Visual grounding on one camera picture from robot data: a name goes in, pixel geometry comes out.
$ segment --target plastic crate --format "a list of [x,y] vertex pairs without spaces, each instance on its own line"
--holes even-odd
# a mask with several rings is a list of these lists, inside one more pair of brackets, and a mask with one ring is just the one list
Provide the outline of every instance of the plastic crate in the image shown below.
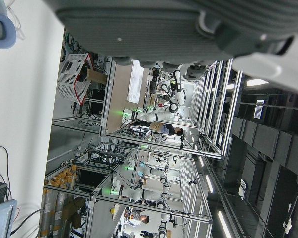
[[58,76],[57,89],[61,97],[83,104],[90,80],[79,82],[79,73],[84,65],[93,69],[89,54],[69,54]]

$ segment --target man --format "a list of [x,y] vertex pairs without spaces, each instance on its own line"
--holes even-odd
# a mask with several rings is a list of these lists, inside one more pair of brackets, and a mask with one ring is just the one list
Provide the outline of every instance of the man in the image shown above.
[[142,120],[137,120],[129,125],[133,126],[145,126],[149,127],[151,130],[161,133],[161,134],[167,134],[167,135],[178,135],[182,136],[183,135],[183,129],[180,127],[174,128],[171,124],[163,124],[160,122],[146,122]]
[[147,224],[150,220],[150,217],[147,215],[140,215],[139,211],[132,211],[128,220],[128,224],[135,227],[140,225],[141,222]]

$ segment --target air vent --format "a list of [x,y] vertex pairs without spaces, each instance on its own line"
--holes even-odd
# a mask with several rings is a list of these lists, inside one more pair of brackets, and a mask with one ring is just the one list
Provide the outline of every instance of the air vent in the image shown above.
[[[265,103],[265,100],[257,100],[256,104],[264,104]],[[254,112],[254,118],[258,118],[260,119],[260,117],[262,116],[262,111],[263,111],[263,106],[261,105],[256,105],[256,108],[255,108],[255,112]]]

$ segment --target fluorescent light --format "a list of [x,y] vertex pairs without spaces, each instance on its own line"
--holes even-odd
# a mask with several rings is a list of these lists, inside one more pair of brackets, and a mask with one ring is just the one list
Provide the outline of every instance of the fluorescent light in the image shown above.
[[202,160],[201,156],[199,156],[199,160],[200,160],[200,163],[201,163],[202,167],[204,167],[204,163],[203,163],[203,160]]
[[[207,89],[205,91],[208,93],[209,92],[209,89]],[[212,88],[211,91],[214,92],[215,91],[215,88]]]
[[223,227],[223,230],[225,232],[225,235],[226,235],[226,238],[232,238],[232,235],[230,234],[229,230],[228,230],[228,227],[227,227],[227,224],[224,220],[224,217],[223,217],[223,214],[221,211],[218,212],[218,216],[219,216],[219,219],[220,219],[220,222],[221,222],[221,225]]
[[210,180],[209,176],[206,175],[205,178],[206,178],[206,180],[207,180],[207,184],[208,184],[210,193],[213,193],[213,187],[212,187],[211,180]]
[[233,89],[233,88],[235,88],[235,84],[228,84],[227,86],[226,86],[226,89],[227,90],[229,90],[229,89]]
[[266,82],[263,79],[259,79],[259,78],[250,79],[247,81],[247,87],[262,85],[262,84],[266,84],[266,83],[268,83],[268,82]]

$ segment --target blue headphone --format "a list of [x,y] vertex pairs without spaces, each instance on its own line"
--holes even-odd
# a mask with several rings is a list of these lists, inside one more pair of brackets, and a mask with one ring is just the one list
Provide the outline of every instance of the blue headphone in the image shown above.
[[16,41],[16,31],[13,22],[7,17],[7,11],[3,0],[0,0],[0,49],[7,49]]

